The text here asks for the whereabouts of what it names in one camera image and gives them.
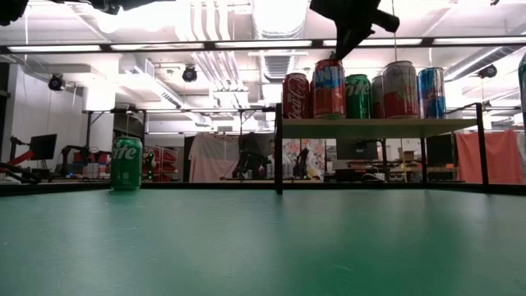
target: can label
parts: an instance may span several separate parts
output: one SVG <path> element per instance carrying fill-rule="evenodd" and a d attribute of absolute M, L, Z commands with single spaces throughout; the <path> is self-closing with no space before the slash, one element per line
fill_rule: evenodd
<path fill-rule="evenodd" d="M 305 74 L 288 74 L 283 83 L 284 118 L 308 117 L 309 80 Z"/>
<path fill-rule="evenodd" d="M 351 75 L 345 78 L 345 102 L 347 118 L 366 119 L 371 117 L 371 84 L 365 75 Z"/>
<path fill-rule="evenodd" d="M 444 70 L 428 68 L 420 71 L 418 98 L 422 118 L 445 117 Z"/>
<path fill-rule="evenodd" d="M 316 64 L 313 99 L 315 118 L 345 116 L 344 68 L 340 61 L 325 60 Z"/>
<path fill-rule="evenodd" d="M 121 137 L 113 143 L 111 186 L 133 190 L 141 186 L 142 144 L 138 139 Z"/>
<path fill-rule="evenodd" d="M 371 82 L 371 118 L 385 118 L 384 115 L 384 83 L 381 76 Z"/>
<path fill-rule="evenodd" d="M 394 62 L 383 76 L 386 118 L 417 118 L 417 75 L 411 62 Z"/>

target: ceiling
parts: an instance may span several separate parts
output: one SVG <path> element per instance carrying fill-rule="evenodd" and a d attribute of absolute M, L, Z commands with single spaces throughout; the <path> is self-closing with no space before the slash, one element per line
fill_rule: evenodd
<path fill-rule="evenodd" d="M 251 1 L 224 0 L 228 5 L 228 32 L 232 39 L 255 39 L 251 18 Z M 526 0 L 501 0 L 490 6 L 490 0 L 394 0 L 394 13 L 401 20 L 396 37 L 424 36 L 489 36 L 521 35 L 517 28 L 526 23 Z M 382 0 L 380 9 L 393 12 L 391 0 Z M 153 7 L 141 7 L 140 11 L 128 16 L 126 21 L 120 16 L 106 16 L 84 4 L 58 5 L 44 0 L 30 0 L 25 15 L 8 27 L 0 28 L 0 44 L 79 44 L 79 43 L 123 43 L 123 42 L 162 42 L 179 41 L 175 33 L 176 21 L 181 12 L 175 2 L 157 2 Z M 280 11 L 279 6 L 269 20 L 286 21 L 288 12 Z M 202 12 L 205 28 L 206 11 Z M 119 29 L 109 32 L 104 22 L 118 23 Z M 155 20 L 158 28 L 150 28 Z M 371 37 L 394 37 L 380 27 L 373 26 L 376 32 Z M 332 21 L 307 9 L 302 37 L 305 39 L 333 39 L 336 36 Z M 346 74 L 365 73 L 370 78 L 381 72 L 389 62 L 410 60 L 417 68 L 452 67 L 480 48 L 434 48 L 434 49 L 355 49 L 344 60 Z M 296 57 L 294 69 L 309 71 L 314 64 L 328 58 L 330 50 L 313 49 L 305 51 L 307 56 Z M 526 53 L 525 49 L 512 53 L 495 62 L 498 75 L 481 81 L 479 78 L 465 77 L 446 84 L 448 107 L 458 107 L 482 99 L 492 99 L 493 106 L 520 105 L 517 89 L 517 66 Z M 125 53 L 120 58 L 132 56 L 138 64 L 147 59 L 155 65 L 155 75 L 167 87 L 185 98 L 196 107 L 211 107 L 207 96 L 210 94 L 210 82 L 198 69 L 195 82 L 186 83 L 181 78 L 184 65 L 195 63 L 191 53 Z M 261 70 L 259 58 L 249 57 L 247 51 L 235 51 L 235 60 L 239 75 L 248 90 L 250 104 L 261 103 Z M 21 62 L 22 57 L 13 57 Z M 28 63 L 87 63 L 93 67 L 104 64 L 107 54 L 77 55 L 31 55 Z M 132 101 L 138 104 L 159 101 L 155 94 L 135 91 L 125 86 L 118 91 L 118 100 Z M 493 113 L 495 121 L 513 116 L 513 112 Z M 170 114 L 160 117 L 181 119 L 183 115 Z"/>

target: pink curtain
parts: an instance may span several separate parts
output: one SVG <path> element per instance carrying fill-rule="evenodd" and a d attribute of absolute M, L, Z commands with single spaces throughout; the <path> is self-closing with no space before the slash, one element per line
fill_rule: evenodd
<path fill-rule="evenodd" d="M 485 133 L 487 174 L 490 183 L 521 184 L 519 148 L 512 131 Z M 478 134 L 456 134 L 459 152 L 458 180 L 482 183 Z"/>

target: shelf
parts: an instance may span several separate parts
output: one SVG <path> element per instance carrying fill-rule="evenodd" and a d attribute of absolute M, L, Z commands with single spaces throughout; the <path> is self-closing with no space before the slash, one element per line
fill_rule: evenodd
<path fill-rule="evenodd" d="M 283 138 L 423 138 L 475 125 L 475 119 L 284 119 Z"/>

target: security camera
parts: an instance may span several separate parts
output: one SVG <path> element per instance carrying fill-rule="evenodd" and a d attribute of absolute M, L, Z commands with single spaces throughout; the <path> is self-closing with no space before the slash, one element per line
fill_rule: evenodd
<path fill-rule="evenodd" d="M 489 65 L 477 73 L 477 76 L 481 78 L 493 78 L 495 77 L 495 75 L 496 75 L 496 67 L 493 65 Z"/>
<path fill-rule="evenodd" d="M 182 79 L 185 82 L 193 82 L 197 79 L 196 66 L 187 65 L 187 68 L 182 73 Z"/>
<path fill-rule="evenodd" d="M 49 80 L 48 88 L 54 91 L 63 91 L 66 86 L 63 77 L 63 74 L 53 74 L 53 77 Z"/>

